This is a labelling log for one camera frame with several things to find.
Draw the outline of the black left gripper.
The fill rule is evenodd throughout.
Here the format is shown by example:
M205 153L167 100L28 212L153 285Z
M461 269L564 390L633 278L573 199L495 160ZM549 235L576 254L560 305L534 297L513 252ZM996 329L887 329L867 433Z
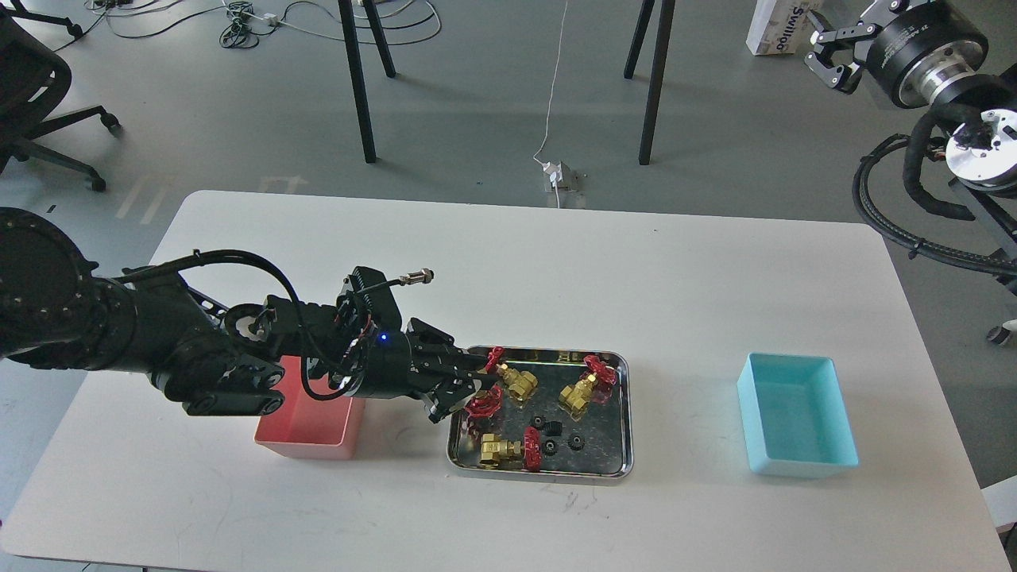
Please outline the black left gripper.
M427 417L439 423L462 409L477 392L490 390L497 380L469 380L496 376L504 349L469 354L454 344L448 333L421 319L411 319L406 330L377 335L366 365L353 379L349 396L392 399L409 396L430 403Z

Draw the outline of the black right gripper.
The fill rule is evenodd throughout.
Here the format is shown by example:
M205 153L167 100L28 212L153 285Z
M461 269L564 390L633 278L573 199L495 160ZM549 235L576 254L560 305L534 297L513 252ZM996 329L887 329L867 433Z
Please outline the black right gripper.
M804 63L826 87L852 94L869 52L869 75L902 109L925 107L951 73L973 75L988 58L988 37L948 1L879 0L857 25L813 27Z

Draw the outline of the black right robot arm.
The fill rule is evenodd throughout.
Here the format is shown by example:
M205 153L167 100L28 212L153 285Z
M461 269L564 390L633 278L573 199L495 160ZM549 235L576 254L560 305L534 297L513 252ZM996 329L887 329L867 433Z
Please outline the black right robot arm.
M818 12L807 68L827 87L851 94L869 75L902 109L925 108L909 134L893 134L860 160L851 184L855 209L908 258L1016 284L1016 223L999 199L1016 191L1015 69L980 72L988 37L947 1L876 1L855 25L834 28ZM977 222L998 242L988 256L931 242L891 221L872 202L868 181L886 155L904 151L902 184L926 213Z

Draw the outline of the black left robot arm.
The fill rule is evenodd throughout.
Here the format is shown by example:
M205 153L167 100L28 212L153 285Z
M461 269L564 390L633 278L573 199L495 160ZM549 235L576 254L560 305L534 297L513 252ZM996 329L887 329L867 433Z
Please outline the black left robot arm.
M249 265L284 296L225 307L189 286L184 270ZM250 251L193 251L160 265L95 276L97 265L58 227L29 211L1 214L2 357L35 369L144 373L190 415L270 415L284 356L303 391L423 401L437 423L498 380L497 359L455 346L420 319L404 322L392 289L432 282L429 270L390 280L359 265L332 305L305 303L284 274Z

